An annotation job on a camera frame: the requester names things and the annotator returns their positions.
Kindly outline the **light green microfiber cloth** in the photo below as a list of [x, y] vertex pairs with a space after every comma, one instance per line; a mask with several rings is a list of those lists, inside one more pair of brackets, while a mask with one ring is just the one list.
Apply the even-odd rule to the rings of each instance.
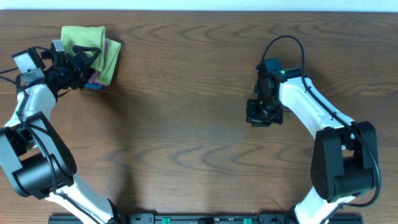
[[80, 27], [80, 26], [64, 26], [62, 27], [61, 40], [65, 47], [65, 52], [75, 56], [72, 47], [74, 45], [82, 47], [97, 47], [101, 49], [100, 55], [91, 64], [91, 68], [99, 72], [104, 67], [104, 48], [105, 48], [105, 31], [104, 26], [101, 27]]

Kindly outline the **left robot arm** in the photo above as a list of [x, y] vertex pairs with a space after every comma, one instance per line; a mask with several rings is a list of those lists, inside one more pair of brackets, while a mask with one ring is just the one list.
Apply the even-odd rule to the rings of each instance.
[[114, 203], [80, 178], [69, 148], [50, 124], [59, 91], [84, 88], [101, 54], [97, 47], [72, 50], [66, 53], [55, 40], [41, 53], [31, 47], [12, 56], [20, 71], [12, 81], [17, 105], [1, 128], [1, 168], [22, 197], [54, 202], [82, 223], [125, 223]]

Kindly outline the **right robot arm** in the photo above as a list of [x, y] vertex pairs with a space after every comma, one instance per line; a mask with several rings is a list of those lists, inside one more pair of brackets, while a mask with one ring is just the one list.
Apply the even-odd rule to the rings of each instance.
[[282, 124], [288, 108], [314, 138], [310, 176], [313, 187], [290, 214], [267, 214], [263, 223], [355, 223], [356, 215], [338, 215], [343, 207], [368, 207], [380, 194], [376, 130], [335, 108], [300, 68], [258, 65], [246, 121], [254, 127]]

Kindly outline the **purple folded cloth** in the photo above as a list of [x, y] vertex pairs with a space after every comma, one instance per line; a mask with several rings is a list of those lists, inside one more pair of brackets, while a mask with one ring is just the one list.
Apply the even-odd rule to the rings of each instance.
[[[108, 46], [109, 46], [109, 40], [106, 39], [106, 40], [105, 40], [105, 49], [104, 49], [104, 51], [103, 51], [105, 55], [106, 55], [106, 53], [107, 53], [107, 51], [108, 51]], [[107, 84], [102, 83], [102, 82], [99, 82], [99, 81], [97, 80], [98, 74], [99, 74], [99, 72], [98, 72], [98, 71], [95, 71], [95, 72], [91, 75], [90, 79], [88, 80], [88, 84], [92, 84], [92, 85], [95, 84], [95, 85], [100, 85], [100, 86], [107, 86]]]

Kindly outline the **blue folded cloth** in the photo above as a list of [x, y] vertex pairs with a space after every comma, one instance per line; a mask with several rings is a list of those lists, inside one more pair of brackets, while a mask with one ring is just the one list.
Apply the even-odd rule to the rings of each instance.
[[87, 83], [86, 85], [85, 85], [85, 88], [90, 88], [90, 89], [93, 89], [93, 90], [100, 90], [100, 89], [102, 89], [102, 85], [100, 85], [100, 84], [96, 84], [96, 83]]

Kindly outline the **green folded cloth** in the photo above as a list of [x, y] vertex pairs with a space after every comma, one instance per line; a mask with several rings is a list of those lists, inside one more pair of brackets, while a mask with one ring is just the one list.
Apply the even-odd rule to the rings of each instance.
[[100, 85], [109, 85], [113, 79], [118, 55], [121, 50], [121, 43], [115, 40], [106, 39], [106, 53], [104, 57], [104, 68], [98, 72], [95, 82]]

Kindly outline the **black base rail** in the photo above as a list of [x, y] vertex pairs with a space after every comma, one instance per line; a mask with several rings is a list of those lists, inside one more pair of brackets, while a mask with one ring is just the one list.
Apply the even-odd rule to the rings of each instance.
[[[51, 215], [48, 224], [83, 223], [72, 215]], [[261, 213], [260, 215], [154, 215], [152, 213], [135, 213], [125, 218], [130, 224], [283, 224], [298, 223], [293, 215], [283, 213]], [[335, 215], [327, 223], [363, 224], [361, 215]]]

